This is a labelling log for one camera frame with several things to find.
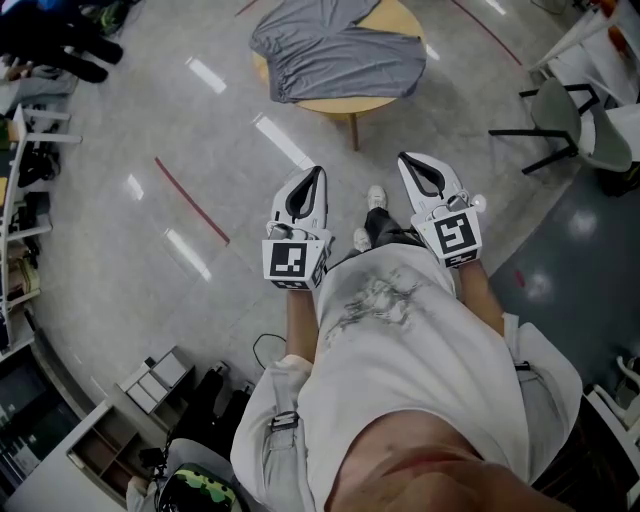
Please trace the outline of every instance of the black chair leg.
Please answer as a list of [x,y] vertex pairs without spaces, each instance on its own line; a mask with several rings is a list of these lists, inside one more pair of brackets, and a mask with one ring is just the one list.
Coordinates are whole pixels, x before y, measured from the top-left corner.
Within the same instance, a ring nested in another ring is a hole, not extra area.
[[489,135],[516,135],[522,137],[544,137],[540,130],[489,130]]
[[576,152],[573,148],[566,147],[564,149],[561,149],[560,151],[556,151],[555,153],[549,155],[546,158],[543,158],[542,160],[536,162],[535,164],[530,165],[529,167],[525,167],[524,169],[522,169],[522,174],[531,174],[533,171],[537,171],[538,169],[546,165],[549,165],[552,162],[556,162],[558,160],[562,160],[563,158],[568,158],[575,155],[576,155]]

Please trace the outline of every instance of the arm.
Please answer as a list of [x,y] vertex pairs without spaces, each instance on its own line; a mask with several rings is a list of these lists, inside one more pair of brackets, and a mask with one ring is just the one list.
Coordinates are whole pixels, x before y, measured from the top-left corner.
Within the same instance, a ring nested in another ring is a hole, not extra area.
[[316,357],[318,319],[311,292],[287,292],[286,354],[300,356],[310,363]]
[[145,479],[137,476],[129,480],[126,493],[127,512],[143,512],[146,508],[145,504],[148,501],[153,501],[153,496],[150,498],[147,496],[148,485],[149,483]]
[[464,305],[500,336],[504,336],[504,311],[489,287],[489,278],[482,263],[479,260],[465,263],[458,272]]

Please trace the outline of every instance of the gray floor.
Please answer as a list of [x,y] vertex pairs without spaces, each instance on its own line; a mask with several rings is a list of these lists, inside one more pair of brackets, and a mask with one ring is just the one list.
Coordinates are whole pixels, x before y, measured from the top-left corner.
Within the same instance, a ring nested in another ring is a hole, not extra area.
[[620,378],[615,357],[640,356],[639,199],[640,190],[607,197],[592,171],[580,171],[491,278],[506,310],[534,323],[585,385],[610,392]]
[[[123,61],[101,85],[80,83],[68,110],[82,144],[64,148],[52,183],[54,230],[42,237],[39,322],[92,399],[147,356],[174,344],[202,372],[219,358],[237,380],[256,380],[251,350],[263,332],[284,334],[284,297],[259,271],[260,240],[276,190],[299,166],[329,176],[333,258],[351,245],[374,183],[408,224],[410,205],[395,166],[399,151],[447,161],[472,193],[487,196],[481,220],[489,270],[532,231],[570,183],[556,165],[519,169],[544,142],[493,140],[491,127],[526,127],[517,92],[531,77],[450,0],[408,0],[431,57],[416,93],[361,118],[361,151],[346,126],[273,103],[247,46],[277,0],[153,0],[134,9],[121,36]],[[525,65],[540,58],[576,14],[554,17],[521,0],[462,0]],[[187,65],[199,59],[226,85],[217,92]],[[286,152],[260,128],[273,123],[299,148]],[[228,247],[154,163],[159,157],[231,238]]]

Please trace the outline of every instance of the clothing pile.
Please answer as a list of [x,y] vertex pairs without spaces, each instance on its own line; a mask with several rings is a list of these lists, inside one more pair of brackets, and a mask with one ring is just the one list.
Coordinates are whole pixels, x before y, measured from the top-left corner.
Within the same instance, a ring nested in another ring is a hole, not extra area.
[[254,30],[280,103],[409,96],[426,64],[419,37],[356,26],[380,0],[284,0]]

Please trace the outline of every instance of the cable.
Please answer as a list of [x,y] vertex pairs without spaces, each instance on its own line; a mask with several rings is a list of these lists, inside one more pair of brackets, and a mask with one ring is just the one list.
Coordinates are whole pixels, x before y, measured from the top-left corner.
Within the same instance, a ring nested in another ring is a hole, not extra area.
[[256,345],[258,344],[258,342],[262,339],[263,336],[273,336],[274,338],[280,338],[282,341],[284,341],[285,343],[287,342],[287,340],[285,340],[282,336],[278,336],[277,334],[269,334],[267,332],[261,334],[260,336],[258,336],[258,339],[253,343],[253,355],[256,358],[256,361],[258,361],[258,364],[260,366],[262,366],[263,370],[266,370],[267,367],[265,365],[262,364],[262,361],[260,361],[260,358],[258,357],[258,354],[256,352]]

